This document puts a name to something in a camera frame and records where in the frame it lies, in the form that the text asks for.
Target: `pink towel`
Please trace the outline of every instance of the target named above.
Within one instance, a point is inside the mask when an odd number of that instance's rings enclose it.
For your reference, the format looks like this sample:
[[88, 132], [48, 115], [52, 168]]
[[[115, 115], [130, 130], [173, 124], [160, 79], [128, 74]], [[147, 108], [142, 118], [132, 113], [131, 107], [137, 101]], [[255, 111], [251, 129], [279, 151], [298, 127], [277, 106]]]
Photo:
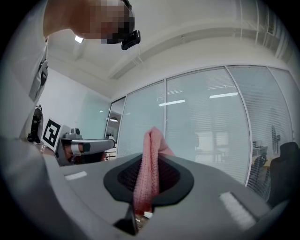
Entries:
[[160, 130], [153, 127], [145, 133], [142, 163], [134, 190], [135, 214], [152, 212], [152, 198], [159, 194], [158, 154], [174, 156]]

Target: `black mesh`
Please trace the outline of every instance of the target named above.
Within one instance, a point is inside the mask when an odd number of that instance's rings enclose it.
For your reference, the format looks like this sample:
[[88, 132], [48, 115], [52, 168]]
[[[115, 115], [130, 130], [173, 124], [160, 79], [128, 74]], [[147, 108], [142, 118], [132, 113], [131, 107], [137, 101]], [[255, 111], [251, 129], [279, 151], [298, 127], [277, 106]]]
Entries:
[[159, 193], [162, 193], [179, 181], [180, 173], [177, 169], [170, 166], [163, 160], [158, 160], [158, 171], [159, 171]]
[[142, 160], [133, 163], [118, 175], [118, 181], [130, 191], [134, 191], [137, 175], [139, 174]]
[[[142, 160], [139, 160], [120, 172], [118, 182], [130, 191], [134, 191], [136, 179], [140, 170]], [[173, 187], [180, 178], [180, 173], [174, 167], [163, 160], [158, 160], [159, 172], [159, 193], [162, 193]]]

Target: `black holder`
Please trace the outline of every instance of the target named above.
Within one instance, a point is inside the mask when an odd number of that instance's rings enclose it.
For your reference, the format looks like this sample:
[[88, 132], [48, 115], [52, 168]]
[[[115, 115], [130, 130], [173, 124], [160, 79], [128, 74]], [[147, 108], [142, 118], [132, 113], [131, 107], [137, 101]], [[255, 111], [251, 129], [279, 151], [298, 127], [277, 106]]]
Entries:
[[[133, 191], [142, 163], [141, 155], [111, 169], [104, 176], [104, 186], [111, 196], [121, 202], [129, 203], [124, 219], [115, 223], [115, 227], [136, 235], [137, 228], [134, 217]], [[155, 207], [174, 205], [185, 198], [194, 186], [194, 177], [185, 167], [166, 159], [163, 155], [158, 157], [159, 195], [152, 200], [152, 211]]]

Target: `glass wall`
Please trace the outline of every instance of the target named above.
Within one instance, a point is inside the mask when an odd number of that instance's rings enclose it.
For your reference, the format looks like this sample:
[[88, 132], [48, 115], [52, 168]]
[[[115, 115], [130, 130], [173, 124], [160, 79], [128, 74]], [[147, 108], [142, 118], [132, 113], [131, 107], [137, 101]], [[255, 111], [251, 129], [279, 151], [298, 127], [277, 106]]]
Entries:
[[297, 140], [290, 112], [300, 132], [299, 104], [287, 71], [230, 66], [179, 75], [128, 94], [117, 156], [142, 152], [156, 126], [176, 156], [216, 167], [267, 200], [270, 163]]
[[266, 67], [229, 67], [248, 110], [253, 158], [248, 187], [268, 199], [270, 163], [280, 146], [293, 141], [290, 114], [284, 96]]
[[273, 74], [276, 82], [278, 83], [280, 90], [289, 110], [292, 128], [294, 130], [293, 137], [294, 142], [300, 146], [300, 91], [294, 81], [292, 75], [288, 71], [284, 71], [276, 68], [269, 68]]
[[105, 139], [113, 139], [115, 141], [115, 146], [114, 148], [106, 151], [106, 158], [108, 160], [115, 160], [117, 158], [118, 135], [124, 110], [124, 104], [125, 97], [113, 102], [110, 108], [109, 116], [107, 119]]
[[110, 103], [87, 93], [81, 106], [77, 127], [84, 139], [103, 139]]
[[241, 97], [222, 67], [167, 80], [166, 140], [178, 157], [245, 184], [250, 134]]
[[144, 135], [153, 126], [163, 131], [164, 103], [164, 82], [128, 94], [120, 129], [118, 157], [143, 152]]

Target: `white wall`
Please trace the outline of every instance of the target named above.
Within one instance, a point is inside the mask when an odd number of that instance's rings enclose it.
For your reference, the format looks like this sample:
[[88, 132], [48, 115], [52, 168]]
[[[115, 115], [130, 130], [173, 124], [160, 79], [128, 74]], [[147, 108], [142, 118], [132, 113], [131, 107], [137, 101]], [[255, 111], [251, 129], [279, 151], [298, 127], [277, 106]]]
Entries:
[[44, 128], [49, 117], [71, 128], [76, 127], [87, 93], [93, 93], [110, 103], [109, 98], [49, 69], [48, 80], [39, 100], [43, 108]]
[[146, 60], [143, 68], [138, 66], [131, 69], [118, 80], [112, 99], [121, 98], [171, 75], [224, 64], [257, 64], [288, 69], [269, 49], [255, 46], [250, 39], [206, 38], [170, 48]]

